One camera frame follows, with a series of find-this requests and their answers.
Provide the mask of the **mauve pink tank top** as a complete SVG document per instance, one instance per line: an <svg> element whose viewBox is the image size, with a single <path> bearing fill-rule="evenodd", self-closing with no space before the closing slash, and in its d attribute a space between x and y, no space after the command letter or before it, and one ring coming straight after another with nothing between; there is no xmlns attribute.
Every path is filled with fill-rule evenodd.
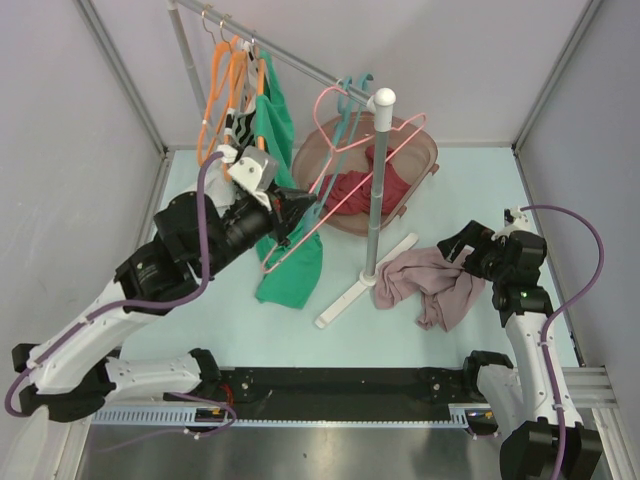
<svg viewBox="0 0 640 480"><path fill-rule="evenodd" d="M483 293L486 281L467 273L463 251L454 262L444 259L436 247L407 250L384 263L374 286L374 304L389 310L418 294L421 311L415 323L445 332L458 326Z"/></svg>

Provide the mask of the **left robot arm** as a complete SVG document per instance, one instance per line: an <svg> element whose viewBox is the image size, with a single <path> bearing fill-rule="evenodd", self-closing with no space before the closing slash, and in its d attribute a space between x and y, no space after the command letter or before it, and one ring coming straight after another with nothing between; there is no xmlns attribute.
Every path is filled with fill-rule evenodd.
<svg viewBox="0 0 640 480"><path fill-rule="evenodd" d="M271 186L267 205L245 194L224 213L202 190L155 215L156 233L115 271L94 303L47 342L12 350L17 378L5 397L14 417L40 407L50 420L84 419L121 398L215 399L222 374L202 348L165 360L126 361L117 347L142 327L198 298L216 274L260 240L288 241L316 197Z"/></svg>

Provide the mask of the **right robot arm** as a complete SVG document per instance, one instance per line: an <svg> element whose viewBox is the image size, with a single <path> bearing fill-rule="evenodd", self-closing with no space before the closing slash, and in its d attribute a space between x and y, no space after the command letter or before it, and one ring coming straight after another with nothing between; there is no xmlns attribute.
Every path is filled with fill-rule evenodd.
<svg viewBox="0 0 640 480"><path fill-rule="evenodd" d="M600 435L585 426L571 398L556 351L554 310L540 285L546 240L519 211L505 213L499 232L470 221L437 245L448 262L489 282L492 305L515 353L474 351L461 388L491 407L504 479L589 479L603 453Z"/></svg>

